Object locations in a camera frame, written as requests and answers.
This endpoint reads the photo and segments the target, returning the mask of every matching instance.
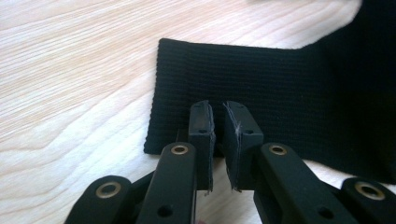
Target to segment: light wooden surface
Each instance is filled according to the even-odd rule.
[[[62,223],[91,182],[155,169],[145,155],[162,37],[297,49],[360,1],[0,1],[0,223]],[[346,175],[313,162],[328,182]],[[260,223],[216,160],[205,223]]]

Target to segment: ribbed fabric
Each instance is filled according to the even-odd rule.
[[[297,50],[162,39],[145,152],[160,154],[164,146],[174,142],[177,130],[188,127],[190,106],[203,100],[209,100],[213,107],[221,147],[225,114],[222,104],[236,101],[248,107],[264,132],[264,142],[286,144],[304,159],[353,175],[394,182],[396,81],[390,75],[394,65],[380,60],[361,64],[365,60],[361,48],[367,42],[364,38],[353,40],[364,29],[361,23],[367,20],[365,5],[347,27]],[[365,53],[366,57],[382,57],[381,51]],[[373,66],[380,65],[389,67],[378,70],[385,71],[380,77],[386,80],[376,82],[379,84],[367,91],[366,81],[377,71]],[[361,99],[362,92],[369,98]],[[369,114],[357,108],[365,108]],[[379,131],[387,128],[381,132],[386,136],[377,134],[381,143],[373,138],[373,127]],[[373,146],[385,148],[373,151]]]

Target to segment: black knit fabric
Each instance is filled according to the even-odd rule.
[[[396,180],[396,13],[366,1],[347,27],[302,49],[160,41],[145,152],[186,129],[189,108],[213,107],[221,147],[225,101],[248,107],[264,142],[379,181]]]

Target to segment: wood grain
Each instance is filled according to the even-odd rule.
[[[155,169],[143,144],[160,38],[297,49],[349,23],[360,5],[0,1],[0,223],[63,223],[93,180]],[[260,223],[251,192],[231,191],[223,161],[197,210],[205,223]]]

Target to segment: metal grommet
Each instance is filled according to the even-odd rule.
[[[107,199],[117,195],[121,190],[121,184],[116,181],[110,181],[101,185],[96,190],[96,196],[98,198]]]
[[[177,145],[177,146],[172,147],[171,151],[173,154],[183,155],[183,154],[186,154],[189,151],[189,149],[185,146]]]
[[[380,189],[366,182],[357,182],[355,189],[366,198],[381,201],[385,199],[385,194]]]
[[[288,153],[288,151],[280,145],[271,145],[270,151],[279,156],[284,156]]]

